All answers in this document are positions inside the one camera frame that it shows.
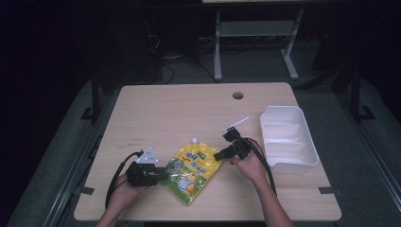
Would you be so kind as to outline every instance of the hand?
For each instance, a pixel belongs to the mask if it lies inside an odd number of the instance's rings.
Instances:
[[[127,182],[127,175],[125,173],[117,178],[115,186],[117,186],[117,188],[112,193],[109,205],[99,220],[97,227],[114,226],[121,212],[148,189],[147,186],[131,186],[130,183]]]
[[[267,180],[266,169],[253,150],[249,152],[245,159],[238,159],[236,157],[230,158],[230,163],[236,165],[242,175],[253,184]]]

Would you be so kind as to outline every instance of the plastic tray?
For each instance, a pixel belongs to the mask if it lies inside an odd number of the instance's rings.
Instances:
[[[296,106],[268,106],[260,116],[266,158],[272,172],[304,173],[319,162],[304,112]]]

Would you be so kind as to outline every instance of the wooden table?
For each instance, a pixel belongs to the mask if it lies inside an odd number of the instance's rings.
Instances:
[[[242,99],[234,99],[240,92]],[[157,166],[166,166],[193,137],[217,150],[227,148],[222,129],[246,116],[236,128],[263,147],[260,115],[267,106],[297,106],[286,83],[150,85],[124,87],[115,104],[75,211],[79,220],[97,220],[104,212],[108,186],[119,164],[131,153],[152,148]],[[336,220],[341,216],[334,194],[319,163],[305,174],[273,174],[279,201],[293,220]],[[138,221],[263,220],[252,184],[235,166],[221,164],[217,173],[189,206],[157,184],[135,201],[120,219]]]

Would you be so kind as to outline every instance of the yellow snack bag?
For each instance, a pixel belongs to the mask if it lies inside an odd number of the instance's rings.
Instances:
[[[214,148],[197,141],[183,146],[168,163],[169,177],[161,184],[188,205],[218,170],[221,161],[215,160],[215,153]]]

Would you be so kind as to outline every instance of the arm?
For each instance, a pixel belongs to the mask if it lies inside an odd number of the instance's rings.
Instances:
[[[148,187],[133,187],[126,182],[126,180],[126,174],[118,177],[115,185],[119,186],[114,190],[110,197],[109,206],[103,213],[96,227],[114,226],[121,212],[123,212],[123,210],[130,206],[138,196],[148,189]]]
[[[271,189],[266,178],[266,169],[256,154],[251,151],[246,159],[240,160],[234,157],[230,159],[230,162],[236,165],[242,175],[253,183],[262,204],[266,226],[294,226]]]

